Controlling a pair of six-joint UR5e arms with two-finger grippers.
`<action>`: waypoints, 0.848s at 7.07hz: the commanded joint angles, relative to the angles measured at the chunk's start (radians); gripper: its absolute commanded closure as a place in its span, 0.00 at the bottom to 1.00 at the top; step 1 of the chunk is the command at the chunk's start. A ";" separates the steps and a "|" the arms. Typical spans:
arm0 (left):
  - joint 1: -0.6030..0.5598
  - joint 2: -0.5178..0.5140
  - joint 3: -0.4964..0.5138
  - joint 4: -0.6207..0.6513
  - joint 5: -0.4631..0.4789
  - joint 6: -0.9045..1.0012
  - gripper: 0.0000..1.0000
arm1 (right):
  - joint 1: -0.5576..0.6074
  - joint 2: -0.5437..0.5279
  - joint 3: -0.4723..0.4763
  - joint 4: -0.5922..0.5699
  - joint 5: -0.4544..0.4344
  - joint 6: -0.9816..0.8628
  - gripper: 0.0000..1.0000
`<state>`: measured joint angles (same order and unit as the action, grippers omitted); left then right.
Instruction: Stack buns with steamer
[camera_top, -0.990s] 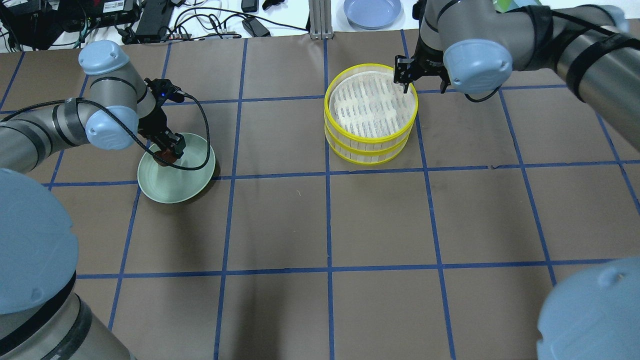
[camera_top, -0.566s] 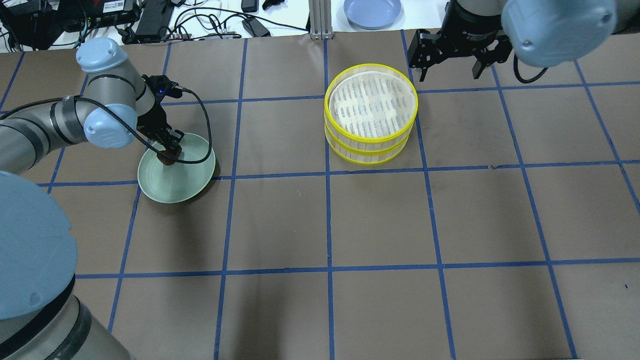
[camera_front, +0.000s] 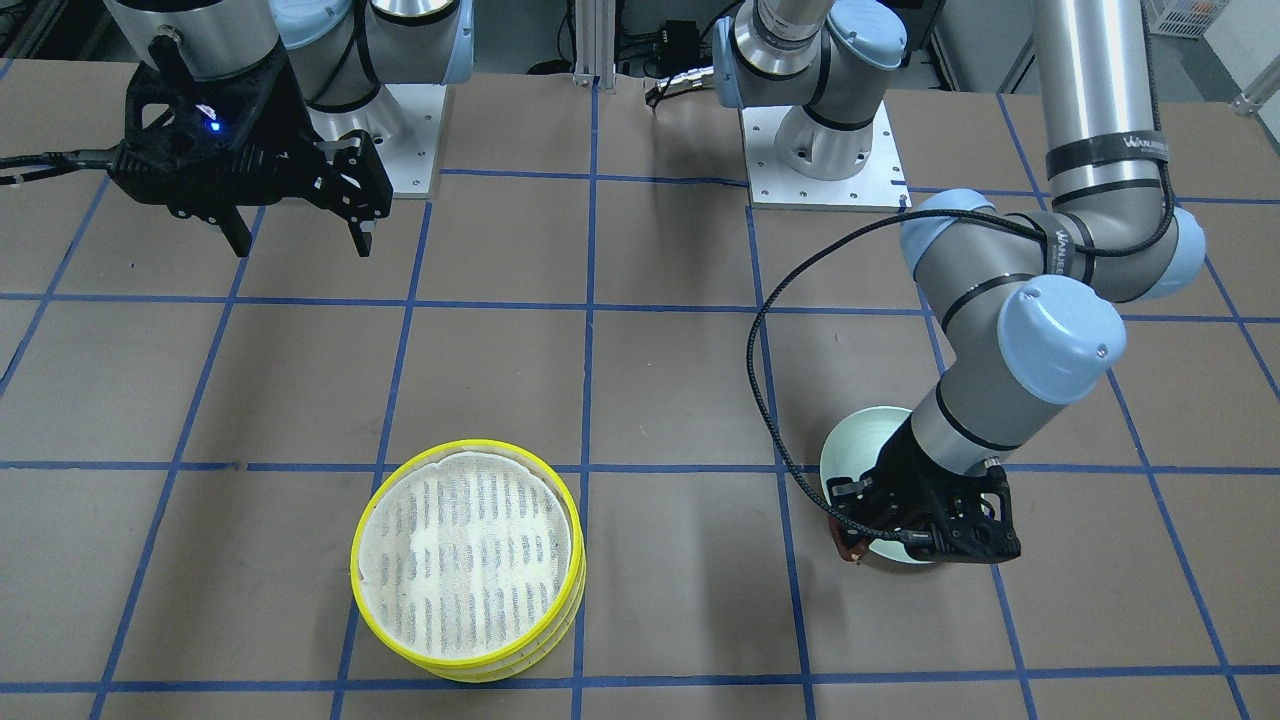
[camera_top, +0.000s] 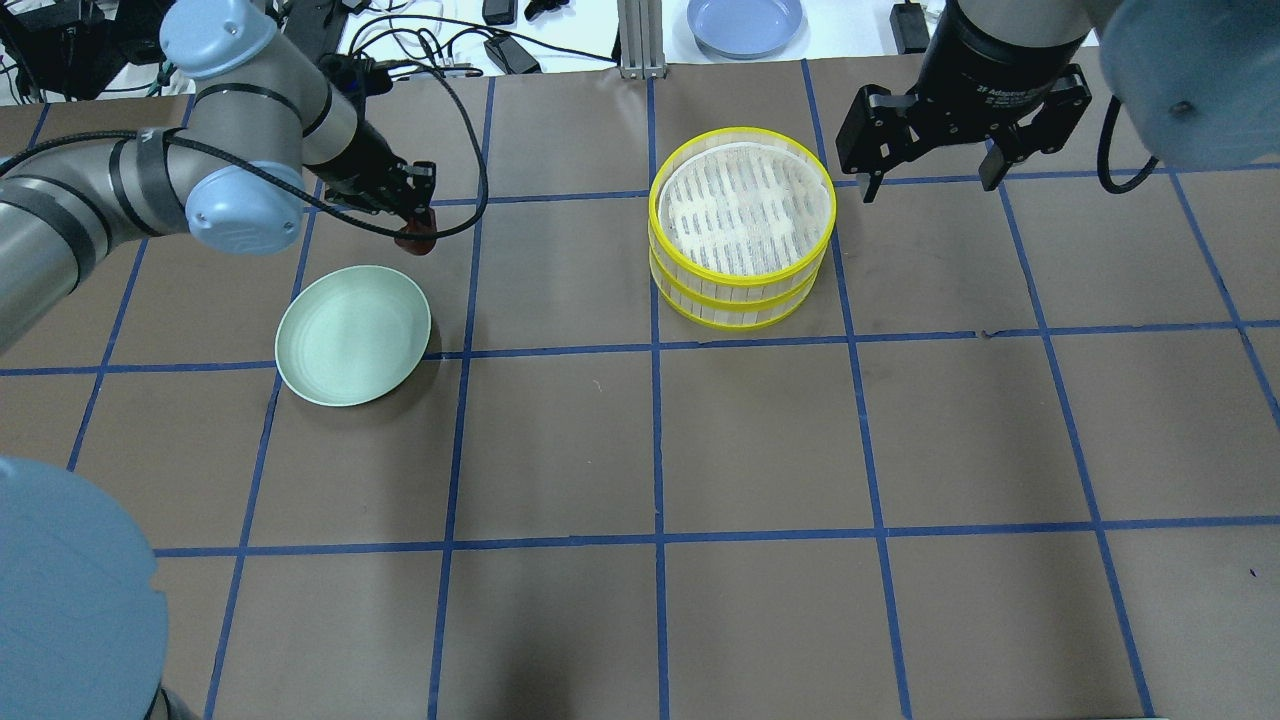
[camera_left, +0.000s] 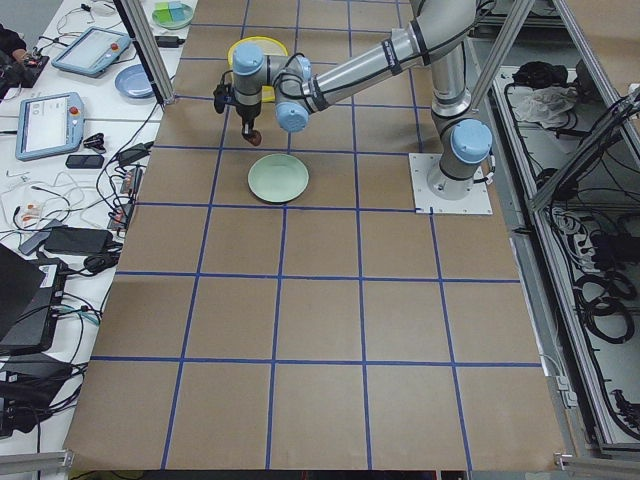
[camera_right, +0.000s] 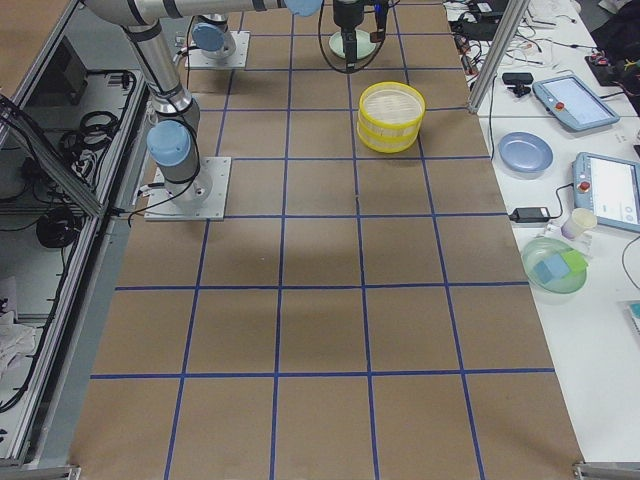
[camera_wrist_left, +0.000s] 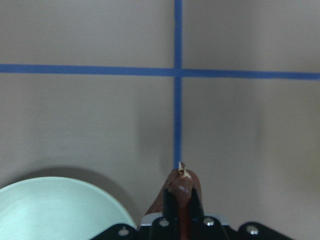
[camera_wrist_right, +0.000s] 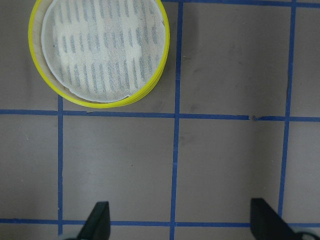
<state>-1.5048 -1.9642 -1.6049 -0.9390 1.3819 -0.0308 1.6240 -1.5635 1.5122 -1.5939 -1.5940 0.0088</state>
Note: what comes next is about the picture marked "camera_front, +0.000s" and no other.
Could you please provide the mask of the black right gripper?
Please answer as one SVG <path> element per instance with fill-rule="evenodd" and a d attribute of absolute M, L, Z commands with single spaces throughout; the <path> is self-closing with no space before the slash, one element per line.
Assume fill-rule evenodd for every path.
<path fill-rule="evenodd" d="M 212 217 L 247 258 L 253 234 L 237 206 L 302 199 L 346 220 L 357 255 L 371 256 L 389 176 L 370 133 L 320 137 L 283 44 L 221 79 L 197 79 L 174 40 L 154 40 L 148 55 L 108 172 L 134 201 Z"/>

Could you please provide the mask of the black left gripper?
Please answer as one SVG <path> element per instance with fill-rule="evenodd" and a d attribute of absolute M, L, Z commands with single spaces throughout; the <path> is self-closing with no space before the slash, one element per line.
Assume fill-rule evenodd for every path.
<path fill-rule="evenodd" d="M 896 541 L 915 560 L 1001 564 L 1021 556 L 1012 523 L 1007 475 L 987 459 L 978 475 L 952 473 L 919 447 L 906 419 L 858 480 L 835 478 L 836 512 L 883 539 L 829 519 L 829 536 L 845 562 L 860 565 L 869 541 Z"/>

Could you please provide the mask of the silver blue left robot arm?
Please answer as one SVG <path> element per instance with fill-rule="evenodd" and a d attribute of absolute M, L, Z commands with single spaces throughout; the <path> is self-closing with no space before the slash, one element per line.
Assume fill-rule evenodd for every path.
<path fill-rule="evenodd" d="M 1020 541 L 1004 462 L 1123 356 L 1116 306 L 1187 287 L 1204 232 L 1178 208 L 1138 1 L 1036 1 L 1033 40 L 1051 187 L 1046 211 L 1000 215 L 946 190 L 835 242 L 899 225 L 913 281 L 955 360 L 911 410 L 869 407 L 824 442 L 820 480 L 791 459 L 746 347 L 748 382 L 788 473 L 828 519 L 838 555 L 1000 564 Z"/>

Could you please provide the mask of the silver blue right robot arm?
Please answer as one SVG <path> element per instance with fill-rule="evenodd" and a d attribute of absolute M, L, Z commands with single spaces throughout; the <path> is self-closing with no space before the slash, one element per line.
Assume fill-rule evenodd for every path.
<path fill-rule="evenodd" d="M 298 199 L 371 252 L 394 197 L 433 182 L 443 94 L 474 73 L 471 1 L 110 1 L 140 56 L 108 176 L 132 200 L 218 228 Z"/>

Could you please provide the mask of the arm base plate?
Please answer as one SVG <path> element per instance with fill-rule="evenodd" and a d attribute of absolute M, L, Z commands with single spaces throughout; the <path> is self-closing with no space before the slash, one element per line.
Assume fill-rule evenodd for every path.
<path fill-rule="evenodd" d="M 352 129 L 367 131 L 397 199 L 431 199 L 435 193 L 445 106 L 444 85 L 384 85 L 378 95 L 348 111 L 312 108 L 314 127 L 335 141 Z"/>

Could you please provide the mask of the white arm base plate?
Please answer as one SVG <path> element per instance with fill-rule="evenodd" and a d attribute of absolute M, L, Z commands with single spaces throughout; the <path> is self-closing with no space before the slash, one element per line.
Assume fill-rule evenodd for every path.
<path fill-rule="evenodd" d="M 913 206 L 882 102 L 870 126 L 820 126 L 803 108 L 740 111 L 750 204 L 800 211 L 900 211 Z"/>

